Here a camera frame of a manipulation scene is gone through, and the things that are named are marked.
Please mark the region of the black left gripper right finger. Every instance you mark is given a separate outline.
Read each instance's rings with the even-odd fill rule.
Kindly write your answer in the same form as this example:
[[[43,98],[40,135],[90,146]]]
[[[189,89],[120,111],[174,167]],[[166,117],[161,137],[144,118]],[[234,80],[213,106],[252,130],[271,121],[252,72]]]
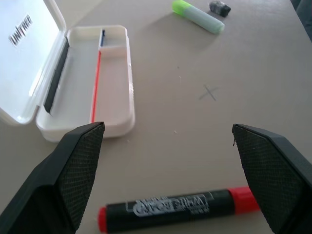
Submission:
[[[234,124],[251,192],[274,234],[312,234],[312,163],[284,136]]]

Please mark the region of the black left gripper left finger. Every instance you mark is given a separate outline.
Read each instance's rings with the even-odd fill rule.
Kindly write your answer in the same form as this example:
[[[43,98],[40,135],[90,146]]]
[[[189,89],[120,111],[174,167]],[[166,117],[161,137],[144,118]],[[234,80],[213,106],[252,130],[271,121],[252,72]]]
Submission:
[[[66,133],[0,214],[0,234],[76,234],[96,177],[103,122]]]

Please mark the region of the black marker with red cap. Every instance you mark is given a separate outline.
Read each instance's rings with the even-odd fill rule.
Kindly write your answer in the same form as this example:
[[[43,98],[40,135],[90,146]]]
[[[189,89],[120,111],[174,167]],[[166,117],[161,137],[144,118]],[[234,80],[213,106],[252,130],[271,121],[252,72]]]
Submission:
[[[106,234],[259,211],[249,187],[108,204],[97,223]]]

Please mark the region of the green eraser block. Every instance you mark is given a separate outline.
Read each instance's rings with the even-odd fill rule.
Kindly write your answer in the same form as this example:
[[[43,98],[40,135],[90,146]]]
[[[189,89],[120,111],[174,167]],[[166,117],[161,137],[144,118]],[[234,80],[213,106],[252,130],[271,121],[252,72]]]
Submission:
[[[172,10],[174,13],[190,20],[213,34],[220,34],[225,28],[225,24],[222,21],[194,7],[185,0],[174,0],[172,3]]]

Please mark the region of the white hinged pencil case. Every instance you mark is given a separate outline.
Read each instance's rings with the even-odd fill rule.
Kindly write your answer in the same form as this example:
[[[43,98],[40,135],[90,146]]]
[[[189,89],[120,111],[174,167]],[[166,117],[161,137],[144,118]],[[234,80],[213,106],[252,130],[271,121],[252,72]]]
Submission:
[[[34,121],[50,142],[97,121],[106,138],[127,134],[135,124],[127,29],[67,27],[55,0],[0,0],[0,120]]]

